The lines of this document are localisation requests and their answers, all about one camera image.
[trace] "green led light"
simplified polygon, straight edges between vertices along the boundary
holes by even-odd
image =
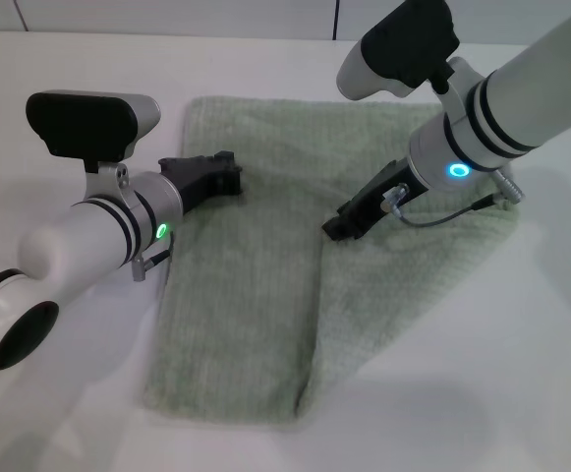
[[[163,223],[156,230],[156,239],[162,238],[165,234],[167,234],[167,225]]]

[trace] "black end cap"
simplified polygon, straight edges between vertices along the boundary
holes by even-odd
[[[334,216],[322,225],[322,230],[333,241],[344,241],[345,239],[359,239],[362,235],[357,228],[349,224],[348,220],[341,216]]]
[[[121,162],[139,130],[132,107],[112,96],[44,91],[28,99],[26,115],[49,152],[83,160],[87,172],[97,162]]]
[[[0,371],[23,361],[47,337],[58,318],[58,305],[42,302],[12,325],[0,342]]]
[[[444,0],[406,0],[368,31],[361,45],[377,75],[417,89],[444,70],[460,40]]]
[[[221,150],[212,157],[167,157],[158,163],[161,175],[178,190],[184,213],[212,197],[243,192],[242,168],[235,162],[235,153],[229,150]]]

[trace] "black cable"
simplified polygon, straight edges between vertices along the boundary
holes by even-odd
[[[452,214],[449,214],[448,216],[445,216],[444,218],[438,219],[436,221],[429,221],[427,223],[416,223],[414,221],[410,221],[401,213],[401,210],[398,207],[396,208],[396,211],[393,211],[393,213],[403,223],[407,224],[408,226],[412,226],[413,228],[431,228],[433,226],[437,226],[438,224],[442,224],[442,223],[446,223],[448,221],[451,221],[452,219],[455,219],[458,216],[460,216],[460,215],[462,215],[468,211],[471,211],[471,210],[477,211],[480,209],[492,207],[493,205],[496,204],[495,197],[496,197],[496,194],[487,195],[487,196],[483,197],[482,199],[479,199],[476,202],[473,202],[470,206],[467,206],[466,208],[462,208],[459,211],[456,211],[455,213],[452,213]]]
[[[333,40],[337,39],[337,22],[340,18],[340,0],[335,0],[335,16],[333,17]]]
[[[158,254],[155,254],[154,256],[148,259],[148,262],[151,262],[153,264],[151,268],[158,266],[167,258],[170,258],[173,249],[174,249],[174,232],[172,231],[169,233],[169,248],[165,249],[164,251],[161,251]]]

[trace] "green towel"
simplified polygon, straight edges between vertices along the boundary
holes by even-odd
[[[493,207],[431,229],[388,216],[335,243],[321,224],[439,110],[205,97],[183,156],[235,152],[244,195],[188,214],[177,231],[145,404],[209,422],[286,423],[427,313],[509,236]],[[429,192],[404,207],[438,219],[491,192]]]

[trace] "metal connector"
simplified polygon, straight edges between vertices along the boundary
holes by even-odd
[[[145,280],[145,274],[158,266],[160,263],[166,259],[170,259],[172,251],[174,248],[174,233],[169,235],[169,249],[161,251],[160,253],[152,256],[148,260],[143,259],[143,255],[137,254],[134,259],[132,259],[132,279],[134,282],[143,282]]]
[[[519,186],[515,184],[512,179],[503,175],[501,171],[495,170],[494,172],[490,172],[490,177],[497,186],[497,189],[499,189],[499,192],[505,197],[505,200],[512,205],[517,205],[525,199],[525,195]]]
[[[383,194],[381,209],[386,213],[391,213],[409,193],[410,188],[406,184],[399,184],[396,187],[392,187]]]

